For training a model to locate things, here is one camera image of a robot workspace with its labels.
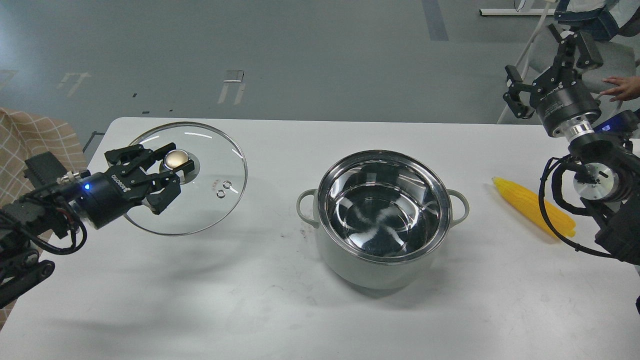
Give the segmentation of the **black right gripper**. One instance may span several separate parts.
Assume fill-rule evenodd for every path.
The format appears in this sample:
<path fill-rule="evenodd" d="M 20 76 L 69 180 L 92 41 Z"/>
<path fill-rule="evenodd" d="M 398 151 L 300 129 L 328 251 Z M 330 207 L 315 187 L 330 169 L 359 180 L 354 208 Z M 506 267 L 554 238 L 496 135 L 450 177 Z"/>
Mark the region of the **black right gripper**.
<path fill-rule="evenodd" d="M 570 27 L 567 35 L 562 35 L 561 29 L 553 23 L 547 28 L 558 44 L 551 66 L 535 78 L 534 85 L 530 85 L 523 81 L 516 66 L 507 64 L 504 68 L 507 90 L 503 100 L 517 119 L 530 119 L 535 110 L 546 134 L 560 137 L 560 127 L 566 122 L 592 124 L 601 116 L 599 103 L 576 69 L 598 69 L 604 60 L 592 35 L 580 27 Z M 530 94 L 530 105 L 522 101 L 521 92 Z"/>

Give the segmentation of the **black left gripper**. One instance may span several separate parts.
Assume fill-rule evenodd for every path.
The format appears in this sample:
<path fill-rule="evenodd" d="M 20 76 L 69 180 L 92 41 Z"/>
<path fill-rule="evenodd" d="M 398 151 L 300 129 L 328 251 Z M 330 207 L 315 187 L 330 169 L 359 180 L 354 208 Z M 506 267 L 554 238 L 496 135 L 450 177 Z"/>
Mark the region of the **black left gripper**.
<path fill-rule="evenodd" d="M 162 161 L 160 172 L 147 175 L 135 169 L 148 170 L 176 148 L 175 143 L 157 150 L 138 144 L 107 151 L 106 162 L 115 170 L 94 173 L 80 182 L 83 217 L 98 230 L 142 202 L 154 215 L 161 214 L 180 195 L 180 175 L 192 173 L 194 161 L 188 159 L 172 167 Z"/>

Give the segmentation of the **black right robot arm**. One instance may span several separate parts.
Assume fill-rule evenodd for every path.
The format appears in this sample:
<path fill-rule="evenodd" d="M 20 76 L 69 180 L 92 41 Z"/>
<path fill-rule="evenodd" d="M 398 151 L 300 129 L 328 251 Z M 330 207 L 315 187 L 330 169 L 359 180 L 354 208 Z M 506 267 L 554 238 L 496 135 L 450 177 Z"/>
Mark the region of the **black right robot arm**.
<path fill-rule="evenodd" d="M 537 196 L 542 219 L 575 251 L 638 265 L 640 166 L 631 138 L 639 117 L 622 111 L 594 126 L 602 112 L 582 75 L 603 66 L 595 41 L 577 26 L 551 24 L 547 30 L 557 46 L 551 65 L 527 84 L 517 67 L 508 64 L 502 96 L 516 118 L 538 116 L 549 137 L 569 143 L 568 155 L 549 159 L 542 171 Z M 548 179 L 558 206 L 595 220 L 595 243 L 602 251 L 569 240 L 554 227 L 544 203 Z"/>

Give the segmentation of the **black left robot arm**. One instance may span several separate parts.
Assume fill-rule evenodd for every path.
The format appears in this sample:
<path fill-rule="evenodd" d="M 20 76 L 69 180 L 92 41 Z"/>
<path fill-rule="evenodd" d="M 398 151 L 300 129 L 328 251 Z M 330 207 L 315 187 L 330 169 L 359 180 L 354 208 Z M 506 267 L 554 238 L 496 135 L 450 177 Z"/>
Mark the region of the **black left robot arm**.
<path fill-rule="evenodd" d="M 87 241 L 86 224 L 100 229 L 134 207 L 162 213 L 181 193 L 181 176 L 195 171 L 174 143 L 126 146 L 105 159 L 109 168 L 96 173 L 68 171 L 52 152 L 25 161 L 33 190 L 1 208 L 2 307 L 53 273 L 55 263 L 39 260 L 40 251 L 71 255 Z"/>

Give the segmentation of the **bystander hand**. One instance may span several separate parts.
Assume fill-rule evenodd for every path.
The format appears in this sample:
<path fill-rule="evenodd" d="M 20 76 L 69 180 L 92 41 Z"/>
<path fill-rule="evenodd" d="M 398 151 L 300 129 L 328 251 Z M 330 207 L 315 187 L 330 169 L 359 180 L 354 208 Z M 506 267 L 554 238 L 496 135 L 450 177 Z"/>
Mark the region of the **bystander hand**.
<path fill-rule="evenodd" d="M 608 76 L 602 82 L 613 85 L 599 92 L 601 96 L 612 96 L 611 102 L 635 100 L 640 96 L 640 76 Z"/>

